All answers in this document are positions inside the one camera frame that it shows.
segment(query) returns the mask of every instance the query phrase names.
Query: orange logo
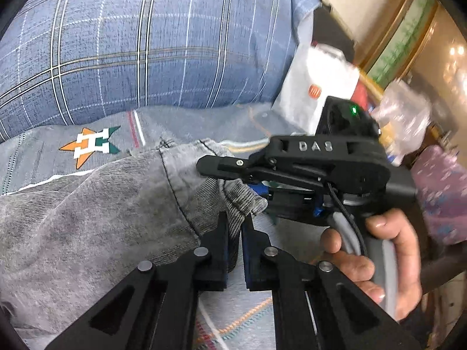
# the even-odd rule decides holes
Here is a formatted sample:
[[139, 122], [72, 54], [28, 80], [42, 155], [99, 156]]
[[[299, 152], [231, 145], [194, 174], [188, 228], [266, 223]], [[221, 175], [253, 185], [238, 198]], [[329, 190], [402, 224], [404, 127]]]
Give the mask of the orange logo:
[[311, 98], [318, 98], [321, 96], [321, 88], [318, 87], [316, 84], [310, 85], [310, 88], [308, 90], [308, 95]]

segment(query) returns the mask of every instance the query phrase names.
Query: plaid fabric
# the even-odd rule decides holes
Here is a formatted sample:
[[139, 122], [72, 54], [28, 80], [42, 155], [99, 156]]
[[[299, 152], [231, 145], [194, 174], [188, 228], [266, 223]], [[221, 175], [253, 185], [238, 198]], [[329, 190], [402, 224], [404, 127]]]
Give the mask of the plaid fabric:
[[29, 0], [0, 42], [0, 142], [142, 106], [272, 101], [318, 4]]

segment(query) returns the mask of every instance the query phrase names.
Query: orange stripe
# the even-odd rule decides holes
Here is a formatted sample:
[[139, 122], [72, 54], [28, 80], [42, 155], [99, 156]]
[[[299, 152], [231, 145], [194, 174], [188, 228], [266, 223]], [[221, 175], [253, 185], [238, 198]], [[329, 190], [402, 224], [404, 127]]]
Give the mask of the orange stripe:
[[[238, 320], [235, 320], [233, 323], [231, 323], [230, 325], [226, 326], [225, 328], [223, 329], [220, 329], [219, 330], [219, 334], [223, 335], [223, 334], [226, 334], [228, 332], [231, 332], [232, 330], [234, 330], [237, 326], [239, 326], [242, 322], [248, 320], [251, 316], [253, 316], [253, 314], [256, 314], [258, 313], [258, 311], [264, 309], [265, 307], [267, 307], [269, 304], [272, 303], [272, 297], [269, 297], [267, 299], [265, 299], [265, 301], [263, 301], [261, 304], [257, 305], [256, 307], [250, 309], [248, 312], [246, 312], [242, 317], [240, 317]], [[214, 338], [214, 333], [211, 333], [209, 334], [209, 338]], [[198, 337], [196, 339], [196, 344], [199, 345], [201, 343], [203, 343], [204, 341], [206, 340], [205, 336], [202, 335], [200, 337]]]

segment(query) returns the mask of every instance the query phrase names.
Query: gray corduroy garment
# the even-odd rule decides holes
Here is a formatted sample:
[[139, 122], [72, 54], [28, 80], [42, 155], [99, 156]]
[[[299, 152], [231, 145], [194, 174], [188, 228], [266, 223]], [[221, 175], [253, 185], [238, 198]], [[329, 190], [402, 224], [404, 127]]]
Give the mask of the gray corduroy garment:
[[267, 203], [241, 181], [201, 177], [228, 155], [211, 140], [149, 150], [0, 197], [0, 301], [31, 346], [46, 344], [133, 270], [175, 261], [227, 211], [229, 236]]

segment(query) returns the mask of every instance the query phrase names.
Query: fingernail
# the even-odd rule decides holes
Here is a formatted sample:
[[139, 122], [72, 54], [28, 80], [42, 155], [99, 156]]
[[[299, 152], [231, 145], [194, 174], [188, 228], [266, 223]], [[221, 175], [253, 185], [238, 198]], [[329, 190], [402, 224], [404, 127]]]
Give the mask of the fingernail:
[[381, 228], [386, 225], [386, 218], [384, 216], [373, 216], [368, 218], [367, 222], [375, 228]]
[[375, 303], [379, 304], [386, 296], [386, 293], [381, 288], [373, 288], [368, 291], [368, 295]]

